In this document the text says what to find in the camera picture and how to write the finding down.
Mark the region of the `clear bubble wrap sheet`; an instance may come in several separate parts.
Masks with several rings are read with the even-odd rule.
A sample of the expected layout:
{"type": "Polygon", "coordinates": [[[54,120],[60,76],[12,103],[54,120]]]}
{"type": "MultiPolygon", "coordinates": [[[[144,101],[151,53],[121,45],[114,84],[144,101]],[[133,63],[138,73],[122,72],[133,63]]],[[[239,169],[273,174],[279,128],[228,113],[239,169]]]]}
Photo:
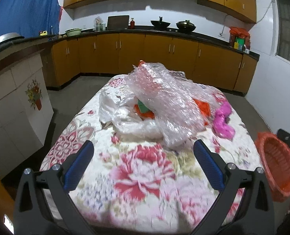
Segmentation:
{"type": "Polygon", "coordinates": [[[183,72],[168,70],[161,63],[141,62],[125,82],[154,113],[164,142],[173,150],[211,126],[220,106],[214,97],[216,88],[194,83],[183,72]]]}

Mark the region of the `green basin bowl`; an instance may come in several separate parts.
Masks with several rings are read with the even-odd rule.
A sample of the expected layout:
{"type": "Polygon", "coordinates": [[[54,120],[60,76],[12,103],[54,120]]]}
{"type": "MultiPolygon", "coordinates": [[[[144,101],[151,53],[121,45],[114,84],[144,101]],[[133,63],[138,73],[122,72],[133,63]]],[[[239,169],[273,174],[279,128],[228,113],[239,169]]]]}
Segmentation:
{"type": "Polygon", "coordinates": [[[72,36],[77,36],[79,34],[81,34],[82,30],[79,29],[79,28],[74,28],[74,29],[69,29],[69,30],[66,30],[65,31],[65,34],[68,36],[68,37],[72,37],[72,36]]]}

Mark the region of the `red sauce bottle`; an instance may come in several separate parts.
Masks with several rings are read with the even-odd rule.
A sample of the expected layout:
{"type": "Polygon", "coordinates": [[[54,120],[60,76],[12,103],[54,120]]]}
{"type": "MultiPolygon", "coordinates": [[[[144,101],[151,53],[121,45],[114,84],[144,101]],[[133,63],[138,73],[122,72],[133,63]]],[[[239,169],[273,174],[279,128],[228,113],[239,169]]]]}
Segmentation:
{"type": "Polygon", "coordinates": [[[135,28],[135,21],[133,18],[131,18],[131,21],[130,21],[130,29],[134,29],[135,28]]]}

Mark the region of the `blue hanging cloth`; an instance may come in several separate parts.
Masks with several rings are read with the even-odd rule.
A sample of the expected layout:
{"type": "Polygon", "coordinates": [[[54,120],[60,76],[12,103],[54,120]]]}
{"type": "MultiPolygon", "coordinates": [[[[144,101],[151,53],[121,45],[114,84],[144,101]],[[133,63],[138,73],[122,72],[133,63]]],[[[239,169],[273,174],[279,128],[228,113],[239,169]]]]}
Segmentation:
{"type": "Polygon", "coordinates": [[[58,0],[0,0],[0,36],[15,32],[38,37],[41,31],[59,33],[61,6],[58,0]]]}

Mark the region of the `white clear plastic bag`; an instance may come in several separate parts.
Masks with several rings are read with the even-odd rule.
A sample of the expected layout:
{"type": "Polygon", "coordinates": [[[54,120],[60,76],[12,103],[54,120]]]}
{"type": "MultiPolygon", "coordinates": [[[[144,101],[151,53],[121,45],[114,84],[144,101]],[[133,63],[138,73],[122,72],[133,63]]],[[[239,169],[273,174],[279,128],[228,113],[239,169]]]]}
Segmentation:
{"type": "Polygon", "coordinates": [[[130,93],[115,102],[105,90],[99,96],[99,118],[103,124],[113,124],[125,136],[136,139],[161,139],[163,134],[155,120],[142,119],[134,109],[138,98],[130,93]]]}

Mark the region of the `yellow detergent bottle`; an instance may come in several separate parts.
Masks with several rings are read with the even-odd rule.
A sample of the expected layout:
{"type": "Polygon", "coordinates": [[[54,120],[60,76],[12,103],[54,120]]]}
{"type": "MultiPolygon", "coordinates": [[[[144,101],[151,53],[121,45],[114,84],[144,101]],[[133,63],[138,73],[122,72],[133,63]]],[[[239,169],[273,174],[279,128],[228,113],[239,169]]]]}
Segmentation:
{"type": "Polygon", "coordinates": [[[48,32],[47,31],[40,31],[40,36],[47,36],[48,32]]]}

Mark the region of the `orange plastic bag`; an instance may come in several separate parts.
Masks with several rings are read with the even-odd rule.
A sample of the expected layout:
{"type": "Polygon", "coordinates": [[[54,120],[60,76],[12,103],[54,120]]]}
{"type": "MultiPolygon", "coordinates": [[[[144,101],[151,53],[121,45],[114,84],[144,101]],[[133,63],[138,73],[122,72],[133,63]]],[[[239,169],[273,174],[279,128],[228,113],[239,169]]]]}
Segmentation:
{"type": "Polygon", "coordinates": [[[128,85],[156,118],[165,115],[165,121],[192,122],[201,130],[208,125],[211,117],[209,103],[191,91],[194,83],[184,72],[141,60],[129,74],[128,85]]]}

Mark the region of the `orange plastic trash basket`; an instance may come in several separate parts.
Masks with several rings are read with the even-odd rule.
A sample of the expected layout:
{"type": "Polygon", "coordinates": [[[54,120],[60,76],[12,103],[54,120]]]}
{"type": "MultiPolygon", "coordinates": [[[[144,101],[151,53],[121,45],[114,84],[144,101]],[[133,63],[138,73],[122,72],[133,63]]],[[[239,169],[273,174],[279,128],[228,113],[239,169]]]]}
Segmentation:
{"type": "Polygon", "coordinates": [[[258,133],[255,146],[269,183],[273,201],[290,197],[290,148],[275,134],[258,133]]]}

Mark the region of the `white tiled counter with flower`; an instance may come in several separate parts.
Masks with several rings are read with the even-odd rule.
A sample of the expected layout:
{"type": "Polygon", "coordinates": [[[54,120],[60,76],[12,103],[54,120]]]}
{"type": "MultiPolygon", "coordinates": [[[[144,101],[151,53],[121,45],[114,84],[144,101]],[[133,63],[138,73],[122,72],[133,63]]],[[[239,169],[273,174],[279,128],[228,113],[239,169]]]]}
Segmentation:
{"type": "Polygon", "coordinates": [[[44,146],[54,114],[40,53],[47,37],[17,39],[0,47],[0,177],[44,146]]]}

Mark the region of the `magenta plastic bag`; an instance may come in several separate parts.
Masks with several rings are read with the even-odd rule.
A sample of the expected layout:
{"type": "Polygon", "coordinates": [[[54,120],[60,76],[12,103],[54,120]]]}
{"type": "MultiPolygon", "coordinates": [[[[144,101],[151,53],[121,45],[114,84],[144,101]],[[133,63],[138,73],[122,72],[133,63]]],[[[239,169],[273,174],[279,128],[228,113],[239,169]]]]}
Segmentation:
{"type": "Polygon", "coordinates": [[[230,141],[235,136],[235,129],[228,125],[228,118],[232,114],[232,107],[228,101],[224,101],[222,105],[216,110],[214,120],[212,122],[212,130],[214,133],[224,139],[230,141]]]}

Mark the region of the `wooden lower kitchen cabinets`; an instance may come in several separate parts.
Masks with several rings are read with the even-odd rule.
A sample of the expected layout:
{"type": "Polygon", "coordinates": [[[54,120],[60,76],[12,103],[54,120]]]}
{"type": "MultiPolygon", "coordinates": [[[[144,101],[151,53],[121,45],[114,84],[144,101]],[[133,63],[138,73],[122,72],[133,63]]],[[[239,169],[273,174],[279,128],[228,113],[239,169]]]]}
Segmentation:
{"type": "Polygon", "coordinates": [[[175,33],[117,31],[55,40],[41,52],[46,86],[61,89],[79,75],[128,74],[139,61],[162,63],[196,83],[246,94],[259,55],[175,33]]]}

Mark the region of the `black lidded pot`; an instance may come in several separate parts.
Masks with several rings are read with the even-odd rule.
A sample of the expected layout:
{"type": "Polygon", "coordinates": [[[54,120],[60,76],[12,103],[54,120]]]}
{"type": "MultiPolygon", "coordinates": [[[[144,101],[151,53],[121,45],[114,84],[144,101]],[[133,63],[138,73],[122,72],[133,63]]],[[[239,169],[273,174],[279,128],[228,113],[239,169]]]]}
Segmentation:
{"type": "Polygon", "coordinates": [[[190,34],[196,29],[196,26],[189,20],[179,21],[176,23],[176,26],[181,33],[190,34]]]}

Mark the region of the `dark cutting board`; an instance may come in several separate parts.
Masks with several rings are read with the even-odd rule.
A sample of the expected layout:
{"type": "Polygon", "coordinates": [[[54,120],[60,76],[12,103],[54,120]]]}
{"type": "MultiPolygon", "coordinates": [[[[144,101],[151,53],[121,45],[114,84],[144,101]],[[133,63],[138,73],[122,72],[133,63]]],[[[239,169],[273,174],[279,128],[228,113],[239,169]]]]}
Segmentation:
{"type": "Polygon", "coordinates": [[[107,20],[107,30],[128,29],[129,15],[109,16],[107,20]]]}

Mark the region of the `orange bag covered condiment rack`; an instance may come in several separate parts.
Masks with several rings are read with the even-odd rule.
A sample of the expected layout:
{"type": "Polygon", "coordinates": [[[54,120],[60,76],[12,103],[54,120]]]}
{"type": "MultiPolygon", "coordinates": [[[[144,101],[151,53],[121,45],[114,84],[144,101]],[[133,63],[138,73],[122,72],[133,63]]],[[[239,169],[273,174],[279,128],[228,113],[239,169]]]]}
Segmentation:
{"type": "Polygon", "coordinates": [[[249,53],[250,50],[250,34],[244,28],[230,27],[229,29],[229,45],[239,51],[249,53]]]}

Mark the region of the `floral quilted table cover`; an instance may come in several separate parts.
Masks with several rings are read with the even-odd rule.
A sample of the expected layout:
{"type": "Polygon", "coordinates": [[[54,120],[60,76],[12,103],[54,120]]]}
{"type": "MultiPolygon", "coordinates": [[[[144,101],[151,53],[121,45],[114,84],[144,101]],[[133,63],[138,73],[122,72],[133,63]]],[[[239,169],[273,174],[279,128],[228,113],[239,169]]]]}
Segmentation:
{"type": "Polygon", "coordinates": [[[69,193],[91,225],[135,232],[191,232],[218,196],[194,157],[159,141],[134,141],[100,122],[98,94],[72,119],[45,156],[41,170],[76,153],[85,141],[94,156],[69,193]]]}

